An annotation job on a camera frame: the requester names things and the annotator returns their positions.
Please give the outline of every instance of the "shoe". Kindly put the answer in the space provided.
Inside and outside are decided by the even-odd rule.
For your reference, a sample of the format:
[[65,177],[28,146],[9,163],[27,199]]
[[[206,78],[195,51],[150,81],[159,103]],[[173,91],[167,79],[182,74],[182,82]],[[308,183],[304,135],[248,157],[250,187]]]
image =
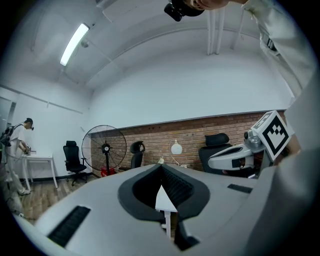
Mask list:
[[22,193],[19,193],[20,196],[24,196],[24,195],[29,195],[30,194],[30,190],[25,189]]

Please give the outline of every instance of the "office chair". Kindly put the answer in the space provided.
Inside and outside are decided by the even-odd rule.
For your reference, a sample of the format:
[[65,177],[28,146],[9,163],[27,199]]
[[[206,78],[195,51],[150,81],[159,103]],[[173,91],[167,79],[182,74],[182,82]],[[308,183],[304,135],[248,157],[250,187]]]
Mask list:
[[72,186],[75,185],[76,180],[81,179],[84,183],[87,183],[87,176],[85,179],[83,178],[83,174],[81,171],[85,170],[87,167],[85,166],[85,159],[82,157],[82,164],[79,160],[79,147],[75,141],[67,140],[65,146],[63,146],[63,151],[65,154],[65,167],[66,170],[69,172],[74,173],[74,180],[72,182]]
[[143,141],[136,141],[131,144],[130,146],[130,152],[133,154],[131,158],[131,167],[120,167],[119,170],[121,171],[127,171],[130,169],[138,168],[141,166],[142,158],[144,155],[144,152],[146,151],[145,145],[143,144]]
[[224,175],[222,170],[212,169],[208,165],[208,159],[212,155],[230,148],[232,145],[228,144],[229,137],[225,133],[219,133],[214,135],[205,135],[206,146],[199,149],[199,157],[202,163],[202,167],[205,173]]

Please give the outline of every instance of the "backpack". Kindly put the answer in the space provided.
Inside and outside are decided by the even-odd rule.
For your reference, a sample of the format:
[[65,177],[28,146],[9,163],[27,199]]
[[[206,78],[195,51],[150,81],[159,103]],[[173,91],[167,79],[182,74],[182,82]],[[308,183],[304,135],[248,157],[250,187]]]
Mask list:
[[14,133],[14,130],[18,127],[18,126],[23,126],[22,123],[18,124],[17,126],[10,126],[7,129],[5,129],[5,131],[2,133],[1,137],[0,137],[0,142],[5,145],[6,147],[11,147],[11,143],[10,143],[10,137],[11,135]]

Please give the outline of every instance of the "fluorescent ceiling light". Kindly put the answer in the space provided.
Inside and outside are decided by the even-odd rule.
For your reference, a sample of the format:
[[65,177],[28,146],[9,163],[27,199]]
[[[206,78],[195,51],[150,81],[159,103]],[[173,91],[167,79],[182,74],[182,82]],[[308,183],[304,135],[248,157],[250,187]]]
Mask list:
[[81,39],[84,37],[84,35],[87,33],[88,30],[89,28],[83,23],[78,27],[78,29],[73,34],[70,42],[68,43],[68,45],[64,50],[64,53],[60,60],[60,64],[64,66],[67,65],[71,57],[71,54],[74,52],[75,48],[77,47],[77,45],[79,44],[79,42],[81,41]]

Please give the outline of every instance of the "white desk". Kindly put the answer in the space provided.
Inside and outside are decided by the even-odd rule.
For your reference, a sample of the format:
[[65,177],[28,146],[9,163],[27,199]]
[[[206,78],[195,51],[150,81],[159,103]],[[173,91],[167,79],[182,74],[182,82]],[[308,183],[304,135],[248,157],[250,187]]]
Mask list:
[[47,163],[50,162],[50,166],[51,166],[51,172],[52,172],[52,177],[53,177],[53,181],[54,181],[54,185],[55,188],[58,188],[57,185],[57,181],[56,181],[56,175],[55,175],[55,169],[54,169],[54,158],[52,154],[31,154],[31,155],[24,155],[22,157],[22,171],[23,171],[23,176],[25,178],[25,183],[26,186],[28,188],[28,190],[30,190],[30,184],[28,181],[28,174],[30,176],[31,182],[33,183],[34,180],[32,178],[32,174],[31,172],[29,172],[29,168],[28,168],[28,162],[30,163]]
[[164,211],[166,235],[167,237],[170,238],[171,237],[170,215],[171,215],[171,212],[176,213],[177,209],[170,201],[165,189],[162,186],[160,187],[158,194],[156,195],[155,209],[157,211]]

